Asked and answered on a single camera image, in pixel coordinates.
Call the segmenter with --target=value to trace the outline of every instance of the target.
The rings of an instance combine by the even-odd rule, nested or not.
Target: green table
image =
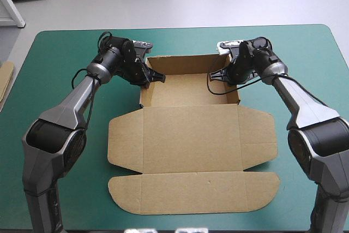
[[[0,114],[0,228],[31,228],[21,181],[22,135],[42,111],[69,93],[71,77],[96,55],[101,32],[46,31],[37,35]],[[216,53],[219,41],[268,37],[275,53],[288,65],[290,75],[349,118],[348,68],[324,25],[127,29],[112,33],[154,43],[152,56]],[[139,91],[118,77],[98,91],[85,151],[59,182],[66,229],[308,229],[316,185],[308,181],[288,148],[287,108],[272,87],[260,82],[241,90],[240,96],[242,105],[275,117],[279,156],[253,168],[274,171],[281,179],[279,192],[267,207],[250,213],[177,216],[139,216],[121,210],[111,199],[107,183],[113,176],[133,172],[107,161],[108,123],[138,108]]]

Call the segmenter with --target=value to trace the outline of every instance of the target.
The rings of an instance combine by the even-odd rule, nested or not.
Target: white table leg
[[[11,18],[14,20],[15,24],[18,27],[24,27],[26,23],[22,18],[21,14],[18,12],[12,0],[0,0],[0,1],[6,8],[7,12],[10,14]],[[4,25],[8,25],[8,21],[3,21],[3,22],[4,22]]]

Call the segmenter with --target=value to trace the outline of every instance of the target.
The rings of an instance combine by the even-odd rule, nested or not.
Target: cardboard piece
[[[236,104],[145,107],[109,124],[109,162],[143,174],[242,171],[276,156],[273,117]]]
[[[6,61],[0,67],[0,101],[2,101],[6,88],[12,77],[14,70],[14,64],[12,62]]]
[[[109,125],[108,160],[143,175],[114,177],[114,201],[135,214],[247,212],[275,196],[270,172],[243,172],[276,157],[273,117],[239,106],[238,92],[212,95],[208,68],[228,55],[151,57],[147,63],[166,82],[141,90],[143,109]],[[228,87],[209,83],[216,92]]]
[[[121,176],[108,186],[133,214],[227,213],[258,210],[279,188],[273,172],[195,172]]]

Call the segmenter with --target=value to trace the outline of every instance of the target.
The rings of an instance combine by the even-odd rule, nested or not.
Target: cardboard box
[[[247,212],[279,188],[272,172],[243,172],[276,157],[273,117],[239,106],[237,92],[212,95],[207,70],[229,56],[151,57],[166,82],[141,90],[143,109],[114,118],[108,160],[142,175],[114,177],[114,201],[135,214]],[[231,89],[209,83],[216,92]]]

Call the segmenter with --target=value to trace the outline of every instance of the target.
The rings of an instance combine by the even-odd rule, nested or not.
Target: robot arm
[[[44,111],[24,135],[23,185],[35,233],[64,232],[57,180],[69,172],[85,147],[89,119],[85,122],[83,113],[98,88],[114,75],[143,87],[165,81],[165,75],[143,60],[152,46],[102,34],[87,76],[59,105]]]
[[[268,39],[233,43],[228,48],[232,62],[211,73],[210,80],[237,85],[259,75],[265,84],[274,86],[291,112],[290,149],[308,178],[318,184],[310,232],[342,233],[349,210],[348,122],[287,75],[287,66]]]

